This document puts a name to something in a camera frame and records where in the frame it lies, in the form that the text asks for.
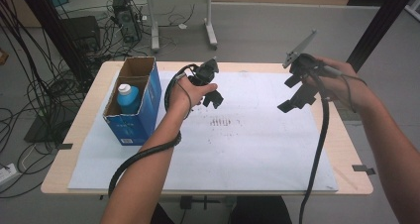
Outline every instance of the cardboard box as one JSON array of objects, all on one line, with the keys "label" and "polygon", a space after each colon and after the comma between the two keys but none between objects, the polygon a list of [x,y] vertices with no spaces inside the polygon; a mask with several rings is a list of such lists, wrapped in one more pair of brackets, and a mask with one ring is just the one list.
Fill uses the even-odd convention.
[{"label": "cardboard box", "polygon": [[[137,114],[121,114],[118,86],[128,83],[139,88],[142,103]],[[127,58],[114,84],[103,117],[123,146],[142,145],[155,130],[161,87],[154,57]]]},{"label": "cardboard box", "polygon": [[0,65],[5,64],[8,57],[9,54],[0,49]]}]

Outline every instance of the blue bottle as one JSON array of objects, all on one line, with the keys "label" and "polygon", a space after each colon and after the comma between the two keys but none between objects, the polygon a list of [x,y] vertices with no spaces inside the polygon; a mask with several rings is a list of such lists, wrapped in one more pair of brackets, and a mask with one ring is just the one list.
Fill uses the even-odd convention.
[{"label": "blue bottle", "polygon": [[137,114],[141,103],[139,88],[122,83],[118,87],[117,102],[123,114]]}]

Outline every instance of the hand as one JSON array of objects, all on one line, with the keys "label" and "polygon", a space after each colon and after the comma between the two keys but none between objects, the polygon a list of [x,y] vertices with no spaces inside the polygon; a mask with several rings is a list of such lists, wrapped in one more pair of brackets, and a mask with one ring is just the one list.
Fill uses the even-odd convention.
[{"label": "hand", "polygon": [[[328,90],[328,96],[331,101],[339,99],[345,106],[358,112],[369,107],[373,100],[377,99],[373,92],[359,80],[349,63],[326,57],[316,58],[343,73],[343,76],[337,78],[320,77]],[[307,78],[306,82],[315,85],[315,81],[312,78]]]},{"label": "hand", "polygon": [[205,94],[216,89],[216,83],[195,86],[186,76],[183,76],[172,88],[168,112],[169,110],[176,110],[176,112],[186,115],[193,106],[200,104],[200,101]]}]

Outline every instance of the table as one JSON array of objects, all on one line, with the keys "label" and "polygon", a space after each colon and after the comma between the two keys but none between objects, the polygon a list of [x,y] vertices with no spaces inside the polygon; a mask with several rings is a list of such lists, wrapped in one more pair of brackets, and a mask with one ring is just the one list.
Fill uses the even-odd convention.
[{"label": "table", "polygon": [[[67,187],[76,166],[83,141],[93,124],[95,114],[106,95],[114,74],[121,68],[123,63],[123,61],[107,61],[101,66],[90,89],[91,92],[87,94],[64,140],[64,143],[73,144],[72,149],[58,152],[42,185],[42,192],[50,194],[105,194],[100,191],[68,189]],[[188,61],[158,61],[157,66],[160,71],[178,71],[181,67],[190,63]],[[221,71],[245,70],[248,72],[288,73],[279,63],[218,62],[218,64]],[[312,105],[311,110],[317,127],[320,129],[322,107],[319,99]],[[361,165],[362,163],[337,109],[332,103],[330,104],[330,110],[330,130],[325,141],[325,149],[339,185],[339,190],[330,194],[370,194],[372,193],[372,185],[368,175],[365,172],[354,171],[352,168],[352,165]]]},{"label": "table", "polygon": [[[217,49],[217,40],[214,34],[213,25],[211,23],[211,0],[204,0],[207,4],[207,17],[204,19],[204,25],[207,30],[207,35],[209,37],[210,45]],[[150,17],[152,21],[152,51],[157,53],[159,50],[159,43],[158,43],[158,22],[155,19],[154,14],[154,0],[147,0],[148,2],[148,9],[150,12]]]}]

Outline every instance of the black wire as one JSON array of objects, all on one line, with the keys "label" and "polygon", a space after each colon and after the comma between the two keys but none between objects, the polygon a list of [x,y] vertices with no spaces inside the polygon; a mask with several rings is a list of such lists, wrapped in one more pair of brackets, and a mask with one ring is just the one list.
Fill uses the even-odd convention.
[{"label": "black wire", "polygon": [[186,65],[186,66],[184,66],[182,69],[180,69],[179,70],[179,72],[177,72],[174,76],[173,76],[173,78],[170,80],[170,82],[169,82],[169,84],[167,85],[167,88],[166,88],[166,92],[164,93],[164,99],[163,99],[163,105],[164,105],[164,109],[167,111],[167,108],[169,107],[169,98],[170,98],[170,93],[171,93],[171,91],[172,91],[172,88],[173,88],[173,86],[176,84],[176,82],[177,82],[177,77],[179,76],[179,75],[181,75],[182,73],[184,73],[187,69],[189,69],[191,72],[192,72],[192,74],[194,74],[194,69],[195,68],[197,68],[198,67],[198,65],[197,64],[194,64],[194,63],[192,63],[192,64],[189,64],[189,65]]},{"label": "black wire", "polygon": [[66,15],[66,14],[69,14],[69,13],[74,13],[74,12],[78,12],[78,11],[83,11],[83,10],[87,10],[87,9],[95,9],[95,8],[107,8],[108,6],[107,5],[105,5],[105,6],[93,6],[93,7],[87,7],[87,8],[79,8],[79,9],[74,9],[74,10],[68,10],[68,11],[65,11],[65,12],[63,12],[63,13],[60,13],[59,15],[61,16],[61,15]]},{"label": "black wire", "polygon": [[[4,135],[4,136],[2,136],[2,138],[0,139],[0,144],[2,144],[2,143],[3,143],[3,141],[4,141],[6,138],[10,137],[10,134],[11,134],[11,131],[12,131],[12,129],[11,129],[11,127],[10,127],[10,124],[11,124],[11,123],[12,123],[12,121],[13,121],[13,113],[12,113],[12,111],[11,111],[10,109],[8,109],[8,108],[0,108],[0,110],[4,110],[4,111],[8,112],[8,113],[9,113],[9,115],[10,115],[9,117],[7,117],[7,118],[5,118],[5,119],[2,119],[2,120],[0,121],[0,123],[1,123],[1,124],[4,124],[4,125],[5,125],[5,126],[4,126],[4,128],[2,128],[2,129],[0,130],[0,134],[4,133],[4,131],[6,131],[6,132],[5,132],[5,135]],[[0,153],[4,150],[4,148],[6,147],[6,144],[7,144],[7,141],[6,141],[5,145],[1,148]]]},{"label": "black wire", "polygon": [[0,163],[0,167],[4,168],[5,170],[9,170],[10,168],[7,166],[4,166],[3,164]]},{"label": "black wire", "polygon": [[[40,75],[38,74],[37,68],[36,68],[36,66],[35,66],[35,62],[34,62],[33,58],[31,57],[31,54],[30,54],[29,49],[28,49],[28,47],[26,46],[25,42],[23,41],[23,39],[22,39],[21,37],[19,37],[19,34],[18,34],[16,31],[12,30],[12,27],[11,27],[10,23],[7,21],[7,19],[5,18],[4,14],[3,14],[1,11],[0,11],[0,17],[3,19],[3,22],[5,23],[6,27],[7,27],[7,28],[9,28],[9,32],[10,32],[10,33],[11,33],[11,34],[15,37],[16,41],[17,41],[17,42],[19,43],[19,45],[22,47],[22,50],[25,52],[25,54],[26,54],[26,56],[27,56],[28,63],[29,63],[29,65],[30,65],[30,67],[31,67],[31,70],[32,70],[32,72],[33,72],[33,75],[35,76],[35,78],[37,79],[37,81],[38,81],[39,83],[41,83],[42,79],[41,79]],[[16,15],[13,15],[13,17],[17,20],[17,22],[18,22],[18,24],[19,24],[20,26],[24,27],[24,26],[22,25],[22,23],[20,23],[20,21],[18,20],[18,18],[17,18],[17,16],[16,16]],[[46,92],[47,94],[49,94],[49,92],[48,92],[48,90],[47,90],[47,88],[46,88],[46,87],[43,87],[43,89],[45,90],[45,92]]]},{"label": "black wire", "polygon": [[[41,167],[41,168],[39,168],[39,169],[37,169],[37,170],[35,170],[35,171],[31,171],[31,172],[29,172],[28,171],[28,169],[29,168],[25,168],[25,169],[22,169],[21,167],[20,167],[20,165],[21,165],[21,163],[22,163],[22,161],[21,161],[21,158],[22,158],[22,156],[24,155],[24,153],[29,149],[29,148],[31,148],[32,146],[36,146],[37,144],[32,144],[31,146],[29,146],[29,147],[27,147],[20,155],[19,155],[19,158],[18,158],[18,162],[17,162],[17,170],[20,172],[20,173],[24,173],[24,174],[35,174],[35,173],[38,173],[38,172],[40,172],[40,171],[42,171],[42,170],[44,170],[44,169],[46,169],[47,167],[49,167],[52,163],[53,163],[53,161],[51,161],[50,163],[48,163],[48,164],[46,164],[45,166],[43,166],[43,167]],[[40,155],[43,155],[43,158],[44,157],[46,157],[46,156],[48,156],[48,155],[50,155],[50,153],[47,153],[47,154],[44,154],[44,153],[39,153]]]},{"label": "black wire", "polygon": [[[40,157],[39,159],[37,159],[35,162],[33,162],[24,172],[22,172],[22,174],[12,183],[10,184],[8,187],[4,188],[3,190],[0,191],[0,194],[4,193],[5,191],[9,190],[12,186],[14,186],[25,174],[27,174],[27,171],[34,166],[36,163],[38,163],[39,161],[41,161],[43,158],[45,158],[47,155]],[[10,195],[10,196],[0,196],[0,198],[11,198],[11,197],[16,197],[16,196],[20,196],[23,195],[29,191],[34,190],[36,187],[40,186],[42,183],[37,184],[35,187],[24,191],[22,193],[19,194],[14,194],[14,195]]]},{"label": "black wire", "polygon": [[170,148],[178,145],[180,141],[181,141],[181,133],[178,132],[178,134],[176,135],[176,137],[172,141],[167,142],[167,143],[162,144],[162,145],[159,145],[159,146],[156,146],[156,147],[149,148],[149,149],[144,150],[142,152],[136,153],[135,155],[131,156],[126,161],[124,161],[120,165],[120,167],[115,171],[114,175],[111,178],[111,181],[109,183],[109,188],[108,188],[108,196],[111,196],[112,192],[114,191],[115,186],[117,185],[117,181],[120,178],[121,174],[123,174],[123,172],[130,165],[139,161],[142,158],[145,158],[145,157],[148,157],[148,156],[153,155],[155,153],[159,153],[159,152],[165,151],[167,149],[170,149]]},{"label": "black wire", "polygon": [[[16,14],[16,12],[17,12],[17,11],[16,11],[16,7],[15,7],[15,3],[13,2],[13,0],[10,0],[10,1],[11,1],[11,3],[12,3],[13,12]],[[16,29],[18,29],[18,25],[17,25],[16,20],[14,20],[14,19],[13,19],[13,17],[11,17],[10,15],[9,15],[9,20],[10,20],[10,21],[14,21],[15,28],[16,28]]]},{"label": "black wire", "polygon": [[318,90],[319,90],[319,94],[321,95],[323,119],[322,119],[321,133],[319,135],[319,140],[318,140],[318,146],[317,146],[317,149],[316,149],[316,152],[315,152],[315,158],[314,158],[314,162],[313,162],[313,165],[312,165],[311,174],[310,174],[310,177],[309,177],[308,187],[306,189],[303,201],[300,205],[299,224],[302,224],[302,222],[303,222],[303,213],[305,211],[305,205],[306,205],[306,202],[308,201],[309,196],[311,195],[311,192],[312,192],[312,187],[313,187],[313,184],[314,184],[314,181],[315,181],[316,171],[317,171],[317,168],[318,168],[319,160],[321,158],[322,148],[324,147],[325,138],[327,136],[328,124],[329,124],[329,121],[330,121],[330,107],[328,105],[327,91],[326,91],[326,88],[324,86],[324,83],[322,82],[322,80],[318,77],[318,75],[314,71],[310,70],[309,75],[316,82]]},{"label": "black wire", "polygon": [[11,137],[11,135],[12,135],[12,132],[13,132],[13,130],[14,130],[14,128],[15,128],[15,125],[16,125],[16,122],[18,121],[18,118],[21,116],[21,114],[23,113],[23,112],[25,112],[25,111],[30,111],[30,110],[33,110],[34,108],[31,108],[31,109],[27,109],[27,107],[30,105],[30,103],[28,103],[28,104],[26,104],[18,113],[16,113],[16,114],[12,114],[11,116],[10,116],[10,123],[12,123],[12,120],[14,119],[14,121],[13,121],[13,124],[12,124],[12,126],[10,127],[10,130],[5,134],[5,136],[4,137],[2,137],[1,138],[1,140],[0,140],[0,144],[4,141],[4,145],[2,146],[2,148],[0,149],[0,154],[2,154],[3,153],[3,151],[6,149],[6,147],[7,147],[7,145],[8,145],[8,143],[9,143],[9,139],[10,139],[10,137]]},{"label": "black wire", "polygon": [[183,212],[182,218],[181,218],[181,222],[179,222],[179,224],[182,224],[183,223],[183,220],[185,218],[185,214],[186,214],[186,209],[184,209],[184,212]]},{"label": "black wire", "polygon": [[185,21],[183,21],[182,23],[177,24],[177,25],[173,25],[172,24],[173,22],[170,22],[169,25],[162,25],[162,26],[159,26],[159,27],[160,28],[177,27],[177,26],[179,26],[181,24],[186,24],[191,19],[192,15],[194,14],[194,9],[195,9],[195,4],[193,4],[192,7],[191,7],[191,13],[189,14],[189,17]]},{"label": "black wire", "polygon": [[352,90],[350,88],[349,82],[347,81],[347,78],[358,80],[358,81],[364,83],[365,85],[367,85],[367,83],[364,80],[362,80],[361,78],[355,77],[355,76],[350,76],[350,75],[342,74],[341,77],[343,78],[343,80],[344,80],[344,82],[346,83],[346,86],[347,86],[347,94],[348,94],[348,100],[349,100],[350,108],[352,109],[352,111],[354,113],[357,113],[357,111],[355,109],[355,106],[353,106]]}]

